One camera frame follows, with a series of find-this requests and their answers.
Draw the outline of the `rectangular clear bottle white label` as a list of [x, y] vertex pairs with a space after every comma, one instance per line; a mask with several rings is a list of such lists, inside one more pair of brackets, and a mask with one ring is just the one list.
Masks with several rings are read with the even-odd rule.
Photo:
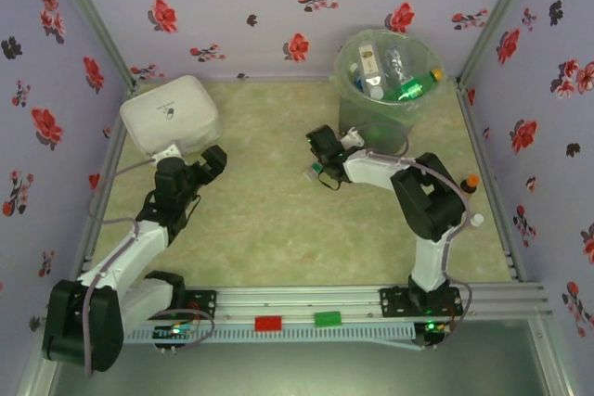
[[359, 73], [366, 94], [374, 100], [382, 100], [386, 90], [384, 70], [376, 46], [372, 42], [358, 47]]

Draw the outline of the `green soda bottle yellow cap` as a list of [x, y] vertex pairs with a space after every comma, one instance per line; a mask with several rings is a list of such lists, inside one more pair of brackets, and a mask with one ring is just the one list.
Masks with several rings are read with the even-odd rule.
[[411, 78], [395, 90], [388, 91], [383, 99], [394, 103], [416, 100], [429, 93], [443, 78], [444, 74], [441, 70], [430, 70], [425, 74]]

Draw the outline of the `clear bottle white cap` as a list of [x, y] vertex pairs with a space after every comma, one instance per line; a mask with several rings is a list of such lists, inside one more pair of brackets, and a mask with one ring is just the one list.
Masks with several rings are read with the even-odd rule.
[[385, 58], [389, 76], [395, 83], [402, 85], [412, 78], [407, 50], [402, 45], [387, 48]]

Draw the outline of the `bin with green liner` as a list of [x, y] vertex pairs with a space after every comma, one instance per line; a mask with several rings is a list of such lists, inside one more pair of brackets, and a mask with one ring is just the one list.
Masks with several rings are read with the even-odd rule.
[[[381, 60], [386, 79], [386, 94], [401, 85], [389, 76], [385, 51], [393, 45], [402, 45], [409, 57], [412, 78], [439, 69], [443, 80], [426, 95], [409, 102], [394, 103], [371, 99], [366, 92], [358, 91], [351, 82], [349, 67], [359, 66], [358, 47], [372, 42]], [[442, 59], [421, 40], [388, 30], [364, 30], [349, 38], [334, 59], [334, 74], [331, 77], [339, 97], [339, 131], [344, 133], [355, 127], [366, 145], [388, 152], [396, 152], [405, 144], [413, 126], [422, 121], [445, 91], [446, 72]]]

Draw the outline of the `white lidded plastic container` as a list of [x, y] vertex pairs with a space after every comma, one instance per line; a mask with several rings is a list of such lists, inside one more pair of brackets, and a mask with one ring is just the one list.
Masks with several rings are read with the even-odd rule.
[[149, 158], [171, 146], [182, 154], [196, 152], [223, 132], [212, 98], [190, 75], [125, 101], [120, 115], [135, 146]]

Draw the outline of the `brown bottle orange cap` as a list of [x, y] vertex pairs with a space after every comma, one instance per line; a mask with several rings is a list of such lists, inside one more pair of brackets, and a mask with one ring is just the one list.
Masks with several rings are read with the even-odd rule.
[[465, 195], [471, 196], [477, 192], [480, 183], [480, 176], [471, 174], [460, 182], [459, 188]]

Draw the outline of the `circuit board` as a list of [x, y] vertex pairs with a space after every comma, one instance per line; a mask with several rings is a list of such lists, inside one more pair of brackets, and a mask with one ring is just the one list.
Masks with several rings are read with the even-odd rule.
[[414, 328], [413, 343], [424, 350], [436, 350], [451, 334], [449, 323], [428, 321], [415, 323]]
[[155, 326], [152, 330], [151, 338], [159, 342], [171, 340], [173, 343], [185, 343], [190, 340], [196, 330], [197, 325], [191, 322]]

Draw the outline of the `green block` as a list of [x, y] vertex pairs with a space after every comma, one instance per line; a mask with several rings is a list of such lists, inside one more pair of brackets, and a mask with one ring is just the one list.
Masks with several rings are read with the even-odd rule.
[[328, 328], [342, 324], [342, 314], [339, 311], [314, 313], [314, 324], [316, 328]]

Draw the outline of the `red block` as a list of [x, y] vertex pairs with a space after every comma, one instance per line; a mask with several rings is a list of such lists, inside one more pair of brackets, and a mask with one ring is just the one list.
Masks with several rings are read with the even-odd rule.
[[282, 330], [282, 317], [278, 315], [257, 316], [254, 318], [255, 332], [278, 332]]

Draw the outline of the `grey metal sheet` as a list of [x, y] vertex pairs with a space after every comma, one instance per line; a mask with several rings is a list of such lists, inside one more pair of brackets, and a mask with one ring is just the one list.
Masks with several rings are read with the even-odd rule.
[[42, 361], [18, 396], [586, 396], [544, 320], [471, 322], [443, 346], [371, 342], [126, 347], [86, 377]]

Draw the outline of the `aluminium side rail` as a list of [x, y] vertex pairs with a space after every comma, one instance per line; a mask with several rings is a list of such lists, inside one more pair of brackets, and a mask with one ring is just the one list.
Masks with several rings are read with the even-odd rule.
[[482, 131], [474, 119], [465, 85], [459, 82], [454, 82], [454, 85], [460, 110], [471, 140], [474, 156], [477, 160], [478, 168], [483, 180], [490, 210], [497, 228], [497, 234], [499, 235], [504, 256], [508, 264], [510, 278], [514, 282], [522, 283], [525, 281], [524, 269], [517, 258], [513, 231], [508, 222], [508, 215], [505, 210], [504, 202], [497, 187], [496, 177], [494, 176], [486, 146], [484, 145]]
[[90, 200], [86, 205], [84, 230], [71, 269], [71, 278], [76, 279], [80, 273], [83, 273], [90, 268], [102, 226], [100, 220], [105, 216], [112, 188], [112, 180], [108, 180], [107, 185], [104, 185], [103, 181], [109, 176], [114, 175], [117, 171], [119, 160], [123, 152], [125, 138], [125, 126], [120, 114], [116, 113], [115, 122], [111, 129], [111, 137], [106, 157], [101, 171], [99, 172], [99, 182], [97, 187], [91, 191]]

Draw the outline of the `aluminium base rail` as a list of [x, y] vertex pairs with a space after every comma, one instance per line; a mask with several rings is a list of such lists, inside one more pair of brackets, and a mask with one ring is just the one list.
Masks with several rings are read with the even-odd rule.
[[[257, 316], [280, 316], [285, 324], [306, 324], [315, 313], [339, 312], [345, 323], [376, 323], [387, 305], [382, 285], [324, 287], [219, 287], [218, 325], [250, 325]], [[525, 320], [551, 316], [544, 288], [534, 283], [474, 283], [467, 321]]]

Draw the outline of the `aluminium frame post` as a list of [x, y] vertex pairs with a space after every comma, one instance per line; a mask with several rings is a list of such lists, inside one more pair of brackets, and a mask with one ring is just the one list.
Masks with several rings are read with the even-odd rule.
[[459, 88], [467, 86], [473, 76], [479, 70], [483, 59], [485, 58], [488, 47], [494, 42], [498, 27], [505, 20], [510, 8], [515, 0], [497, 0], [494, 8], [489, 13], [489, 18], [472, 48], [463, 68], [456, 78]]
[[130, 74], [123, 56], [113, 40], [105, 21], [101, 18], [93, 0], [73, 0], [79, 13], [85, 19], [88, 27], [93, 32], [99, 44], [107, 52], [111, 63], [120, 74], [126, 85], [127, 91], [133, 93], [136, 90], [136, 81]]

